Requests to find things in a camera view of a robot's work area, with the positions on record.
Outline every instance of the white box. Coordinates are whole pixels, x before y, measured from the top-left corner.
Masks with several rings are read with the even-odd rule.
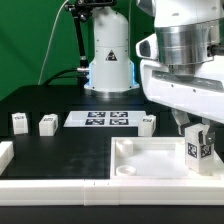
[[[8,166],[12,158],[14,157],[13,143],[1,142],[0,143],[0,175]]]
[[[28,133],[28,123],[25,113],[12,114],[12,123],[15,135]]]
[[[214,169],[214,144],[210,146],[199,143],[199,133],[203,124],[196,124],[185,129],[186,165],[203,175],[210,175]]]
[[[58,115],[45,115],[39,123],[40,136],[53,136],[58,128]]]
[[[156,116],[144,116],[138,124],[138,136],[152,137],[156,129]]]
[[[122,140],[133,142],[133,153],[129,157],[121,157],[117,153],[117,142]],[[127,175],[116,174],[117,168],[122,166],[127,166]],[[189,169],[185,165],[184,138],[112,138],[111,179],[182,177],[189,177]]]

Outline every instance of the black cable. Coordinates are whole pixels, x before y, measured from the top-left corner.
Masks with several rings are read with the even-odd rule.
[[[223,45],[214,45],[211,47],[211,53],[212,55],[219,55],[223,56],[224,55],[224,46]]]
[[[70,79],[70,78],[77,78],[77,76],[76,75],[61,76],[61,77],[55,77],[53,80],[55,80],[55,79]]]
[[[73,8],[71,12],[72,12],[72,15],[74,18],[74,24],[75,24],[75,28],[76,28],[76,37],[78,40],[79,55],[80,55],[80,67],[88,67],[89,62],[87,60],[86,53],[85,53],[85,46],[84,46],[78,11],[76,8]]]
[[[61,72],[56,73],[55,75],[53,75],[51,78],[47,79],[42,85],[47,86],[49,83],[51,83],[54,79],[59,78],[59,76],[64,75],[66,73],[70,73],[70,72],[76,72],[77,69],[76,68],[71,68],[71,69],[66,69],[63,70]]]

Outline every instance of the green backdrop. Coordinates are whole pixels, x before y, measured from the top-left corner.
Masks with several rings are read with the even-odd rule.
[[[20,86],[37,84],[57,12],[64,0],[0,1],[0,100]],[[139,59],[135,44],[153,32],[153,18],[136,6],[136,0],[118,0],[114,7],[127,18],[131,10],[131,59]],[[93,55],[92,21],[82,24],[86,53]],[[62,11],[44,70],[44,80],[63,69],[77,67],[79,54],[73,19]],[[53,84],[76,84],[60,80]]]

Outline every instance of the white robot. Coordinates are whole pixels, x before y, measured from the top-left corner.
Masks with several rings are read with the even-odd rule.
[[[127,19],[110,7],[93,10],[95,58],[89,66],[85,92],[103,98],[133,95],[139,89],[129,59]]]
[[[87,72],[85,93],[102,98],[121,98],[138,93],[135,67],[129,59],[127,19],[110,8],[116,0],[76,0],[66,4],[74,18],[80,51],[79,72]],[[88,64],[80,21],[94,21],[95,58]]]
[[[189,123],[187,113],[203,118],[203,124],[185,129],[186,157],[192,169],[208,172],[213,127],[224,123],[224,0],[137,0],[137,5],[155,17],[155,34],[136,47],[143,58],[144,93],[173,108],[180,133]]]

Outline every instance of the black table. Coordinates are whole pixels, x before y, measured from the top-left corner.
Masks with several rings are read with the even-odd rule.
[[[136,127],[63,128],[70,111],[146,111],[157,116],[154,136],[178,136],[170,109],[144,96],[106,100],[85,96],[75,86],[25,86],[0,102],[0,141],[12,140],[15,158],[0,179],[108,179],[111,137],[137,137]],[[13,135],[11,114],[28,115],[29,134]],[[54,137],[39,137],[44,114],[57,114]],[[193,122],[199,118],[191,116]],[[223,158],[223,128],[216,148]],[[1,223],[211,223],[222,206],[45,206],[1,207]]]

